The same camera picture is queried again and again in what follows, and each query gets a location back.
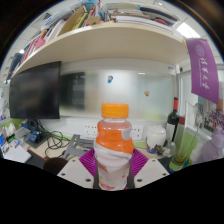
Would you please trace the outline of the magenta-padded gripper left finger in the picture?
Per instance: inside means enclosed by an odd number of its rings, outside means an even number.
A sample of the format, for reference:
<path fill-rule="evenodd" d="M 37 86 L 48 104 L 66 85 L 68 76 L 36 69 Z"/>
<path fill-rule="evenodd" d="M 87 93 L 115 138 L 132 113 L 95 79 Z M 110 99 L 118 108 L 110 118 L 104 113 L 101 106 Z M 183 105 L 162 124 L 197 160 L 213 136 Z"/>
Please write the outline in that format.
<path fill-rule="evenodd" d="M 80 158 L 71 158 L 58 176 L 83 188 L 92 189 L 96 173 L 97 163 L 94 150 L 91 149 Z"/>

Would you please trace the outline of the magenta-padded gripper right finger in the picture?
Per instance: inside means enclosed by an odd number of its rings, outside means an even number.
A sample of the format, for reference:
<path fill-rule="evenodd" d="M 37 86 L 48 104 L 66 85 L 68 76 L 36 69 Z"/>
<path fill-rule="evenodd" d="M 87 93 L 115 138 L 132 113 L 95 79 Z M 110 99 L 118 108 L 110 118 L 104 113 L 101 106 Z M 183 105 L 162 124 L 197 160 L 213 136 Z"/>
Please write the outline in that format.
<path fill-rule="evenodd" d="M 129 189 L 141 188 L 168 175 L 157 159 L 148 159 L 139 150 L 133 150 L 128 176 Z"/>

